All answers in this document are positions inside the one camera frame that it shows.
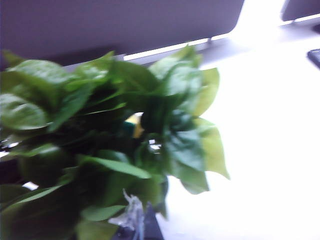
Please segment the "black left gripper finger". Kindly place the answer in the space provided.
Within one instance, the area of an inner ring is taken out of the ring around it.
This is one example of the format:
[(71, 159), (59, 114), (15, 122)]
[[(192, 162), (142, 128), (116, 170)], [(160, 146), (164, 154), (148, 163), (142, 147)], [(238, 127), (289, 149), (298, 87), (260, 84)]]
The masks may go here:
[(119, 226), (113, 234), (113, 240), (163, 240), (161, 228), (156, 218), (156, 212), (150, 202), (146, 205), (146, 212), (143, 214), (142, 225), (134, 230), (128, 226)]

